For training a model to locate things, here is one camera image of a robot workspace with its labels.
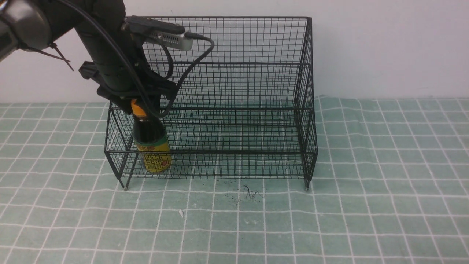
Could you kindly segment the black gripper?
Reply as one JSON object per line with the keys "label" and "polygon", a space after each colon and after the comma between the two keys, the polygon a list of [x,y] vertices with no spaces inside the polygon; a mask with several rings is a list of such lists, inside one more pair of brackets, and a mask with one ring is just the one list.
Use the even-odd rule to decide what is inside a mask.
{"label": "black gripper", "polygon": [[153,109],[157,112],[157,117],[165,117],[174,103],[178,89],[176,83],[166,80],[148,65],[144,66],[144,74],[140,82],[143,86],[143,95],[140,94],[137,85],[134,83],[124,67],[118,67],[109,73],[101,72],[94,62],[85,61],[79,73],[86,80],[93,80],[99,84],[97,95],[105,98],[111,103],[120,107],[126,114],[131,114],[130,101],[138,99],[144,103],[144,98],[149,101],[149,106],[142,105],[145,110]]}

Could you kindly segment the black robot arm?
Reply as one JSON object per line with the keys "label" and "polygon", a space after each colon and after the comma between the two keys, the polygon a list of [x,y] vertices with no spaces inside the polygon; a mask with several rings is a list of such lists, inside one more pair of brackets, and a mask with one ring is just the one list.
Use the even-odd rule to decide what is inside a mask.
{"label": "black robot arm", "polygon": [[1,59],[16,50],[64,61],[56,41],[75,31],[91,61],[79,69],[98,83],[97,94],[131,113],[136,100],[147,114],[166,116],[180,84],[154,72],[143,50],[147,30],[184,33],[183,28],[144,17],[127,17],[122,0],[2,0]]}

